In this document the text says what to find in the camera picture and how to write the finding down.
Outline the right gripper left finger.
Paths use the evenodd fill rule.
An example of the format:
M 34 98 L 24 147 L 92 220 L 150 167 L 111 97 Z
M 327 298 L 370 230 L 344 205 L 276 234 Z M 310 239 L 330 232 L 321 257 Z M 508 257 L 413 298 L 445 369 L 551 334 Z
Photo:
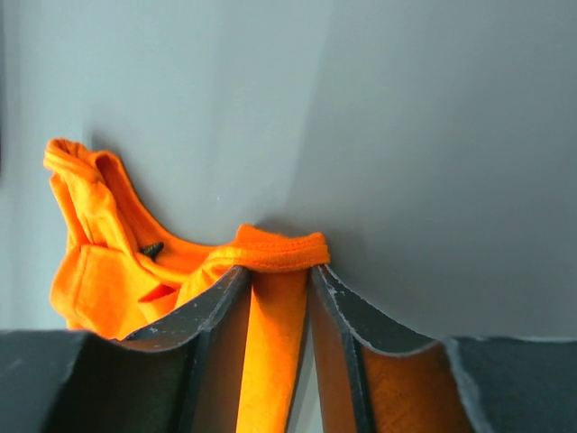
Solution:
M 249 271 L 235 266 L 123 341 L 80 331 L 3 331 L 2 431 L 234 431 L 250 285 Z

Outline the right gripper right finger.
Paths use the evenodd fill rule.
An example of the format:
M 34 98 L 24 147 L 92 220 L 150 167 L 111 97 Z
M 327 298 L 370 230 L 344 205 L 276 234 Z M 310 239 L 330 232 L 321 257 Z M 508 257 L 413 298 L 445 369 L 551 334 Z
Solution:
M 573 432 L 572 340 L 448 337 L 403 326 L 327 266 L 309 317 L 327 432 Z

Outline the orange t shirt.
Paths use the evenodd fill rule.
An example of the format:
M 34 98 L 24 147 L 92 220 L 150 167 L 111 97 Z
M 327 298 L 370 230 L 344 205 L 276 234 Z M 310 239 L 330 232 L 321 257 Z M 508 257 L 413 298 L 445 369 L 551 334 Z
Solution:
M 67 326 L 122 340 L 240 265 L 253 280 L 236 428 L 284 431 L 298 379 L 307 273 L 329 263 L 325 238 L 243 225 L 227 244 L 193 244 L 153 218 L 113 153 L 56 138 L 43 164 L 68 229 L 50 292 Z

